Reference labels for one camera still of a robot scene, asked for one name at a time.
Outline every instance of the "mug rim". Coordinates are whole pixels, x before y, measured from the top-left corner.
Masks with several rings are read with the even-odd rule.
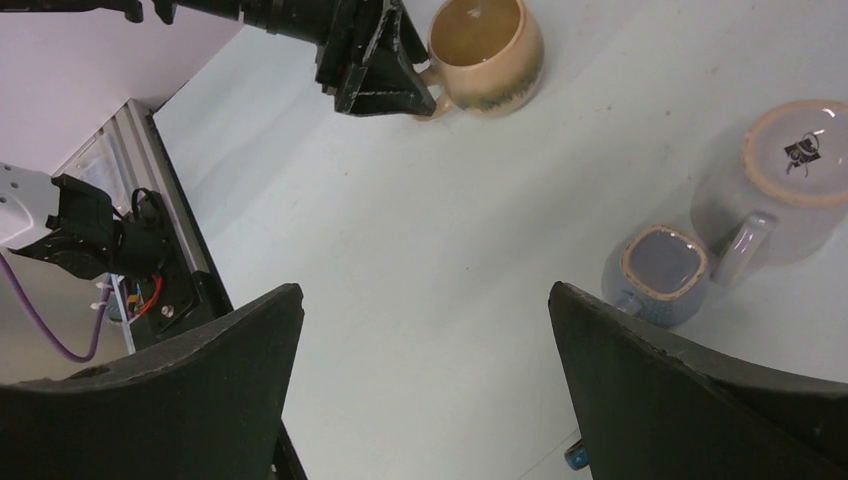
[[[444,12],[445,8],[447,8],[448,5],[450,5],[454,2],[457,2],[457,1],[459,1],[459,0],[447,0],[445,3],[442,4],[441,7],[439,7],[438,10],[436,10],[436,14],[433,15],[433,21],[430,22],[430,31],[427,33],[427,45],[430,49],[430,56],[437,59],[439,61],[439,63],[442,64],[442,65],[445,65],[445,66],[448,66],[448,67],[451,67],[451,68],[459,68],[459,69],[472,69],[472,68],[475,68],[475,67],[479,67],[480,65],[485,65],[485,64],[491,62],[492,60],[498,58],[501,54],[503,54],[504,52],[509,50],[510,47],[514,46],[515,43],[518,41],[518,36],[524,30],[524,23],[527,21],[527,12],[526,12],[526,7],[524,6],[524,0],[512,0],[513,2],[515,2],[516,5],[518,5],[518,26],[515,27],[515,33],[512,34],[512,38],[509,39],[509,42],[507,42],[507,44],[504,45],[503,48],[498,50],[498,53],[492,55],[490,58],[488,58],[488,59],[486,59],[482,62],[473,63],[471,65],[454,65],[452,63],[448,63],[448,62],[444,61],[440,56],[436,55],[436,52],[433,50],[433,26],[436,25],[436,20],[438,20],[439,15],[441,15],[442,12]]]
[[[672,233],[676,236],[682,238],[686,243],[692,245],[694,247],[695,252],[698,254],[698,257],[701,260],[701,264],[698,266],[698,271],[695,272],[695,275],[692,275],[686,284],[682,287],[678,288],[672,293],[662,293],[654,290],[653,288],[645,285],[642,280],[639,279],[636,275],[633,274],[632,269],[630,268],[630,253],[633,251],[633,248],[636,247],[636,244],[639,243],[643,238],[647,237],[649,234],[654,232],[666,232]],[[621,261],[619,262],[619,266],[621,267],[621,273],[629,280],[631,283],[636,285],[642,292],[646,293],[650,297],[659,300],[661,302],[670,302],[672,300],[676,300],[683,295],[685,295],[692,287],[697,284],[701,278],[707,273],[708,266],[708,257],[707,252],[704,250],[704,247],[701,246],[694,238],[689,236],[688,234],[668,225],[651,225],[648,228],[643,229],[641,232],[636,234],[630,242],[627,243],[627,246],[624,247],[624,250],[621,252]]]
[[[848,190],[834,195],[805,195],[801,193],[788,192],[777,185],[769,182],[769,180],[756,167],[756,154],[753,151],[753,139],[760,134],[766,125],[769,125],[776,118],[785,115],[799,108],[829,108],[838,110],[844,115],[848,115],[848,104],[836,100],[795,100],[793,102],[784,103],[771,110],[763,113],[757,118],[754,124],[745,133],[745,139],[742,142],[742,165],[745,170],[745,176],[760,189],[763,193],[790,205],[813,208],[826,208],[848,203]]]

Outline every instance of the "small blue object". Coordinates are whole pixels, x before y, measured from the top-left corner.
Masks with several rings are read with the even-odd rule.
[[[586,453],[586,448],[583,446],[583,439],[580,439],[565,451],[565,463],[575,471],[589,465],[589,454]]]

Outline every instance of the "upside-down mug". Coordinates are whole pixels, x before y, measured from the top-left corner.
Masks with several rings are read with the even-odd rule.
[[[720,257],[713,280],[732,285],[748,269],[786,265],[821,248],[848,213],[848,105],[788,103],[745,135],[742,156],[698,185],[695,232]]]
[[[710,265],[703,247],[668,225],[654,225],[621,243],[607,259],[604,300],[640,320],[670,328],[704,303]]]

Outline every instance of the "red wire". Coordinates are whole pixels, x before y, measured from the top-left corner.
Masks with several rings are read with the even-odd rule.
[[[141,308],[138,310],[136,316],[141,316],[147,313],[147,311],[150,310],[150,307],[152,307],[153,304],[156,303],[156,300],[159,299],[159,292],[162,291],[162,277],[154,275],[153,281],[156,282],[156,289],[153,290],[153,295],[151,295],[150,298],[146,302],[144,302],[144,305],[142,305]]]

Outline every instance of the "lavender mug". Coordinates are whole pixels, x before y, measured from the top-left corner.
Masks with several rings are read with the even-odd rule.
[[[705,249],[687,234],[654,225],[621,243],[607,259],[604,299],[662,328],[689,320],[703,304],[710,266]]]

